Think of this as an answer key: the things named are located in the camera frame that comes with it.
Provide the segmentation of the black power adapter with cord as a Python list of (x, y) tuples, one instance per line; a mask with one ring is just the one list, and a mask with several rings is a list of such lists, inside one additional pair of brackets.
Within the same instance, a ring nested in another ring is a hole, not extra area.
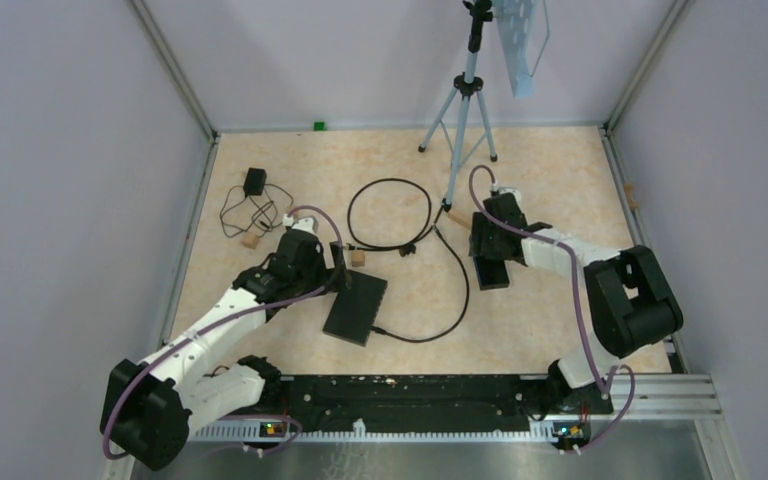
[[(277, 201), (271, 193), (277, 191), (288, 200), (288, 207), (295, 204), (294, 196), (284, 187), (267, 181), (267, 172), (261, 168), (249, 168), (242, 184), (234, 185), (227, 191), (219, 210), (218, 219), (223, 235), (227, 239), (254, 233), (262, 238), (282, 225)], [(251, 204), (254, 210), (247, 225), (238, 225), (227, 219), (234, 210)]]

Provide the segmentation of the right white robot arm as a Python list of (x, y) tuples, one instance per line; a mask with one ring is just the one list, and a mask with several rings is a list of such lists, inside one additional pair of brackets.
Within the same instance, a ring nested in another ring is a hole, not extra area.
[(639, 349), (661, 342), (684, 325), (683, 312), (654, 252), (646, 246), (602, 247), (544, 222), (529, 223), (511, 192), (494, 193), (472, 217), (470, 254), (484, 289), (509, 284), (506, 265), (543, 269), (568, 278), (584, 343), (548, 369), (546, 397), (572, 412), (587, 387)]

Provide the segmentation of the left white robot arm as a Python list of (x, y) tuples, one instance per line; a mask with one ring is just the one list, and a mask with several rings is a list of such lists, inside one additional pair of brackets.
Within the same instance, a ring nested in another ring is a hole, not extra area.
[(144, 359), (124, 359), (112, 369), (100, 418), (104, 455), (131, 456), (160, 470), (224, 415), (248, 406), (274, 410), (281, 388), (268, 378), (275, 369), (264, 359), (248, 357), (219, 374), (212, 367), (281, 309), (335, 291), (345, 272), (340, 241), (325, 246), (310, 229), (288, 229), (276, 251), (241, 271), (189, 329)]

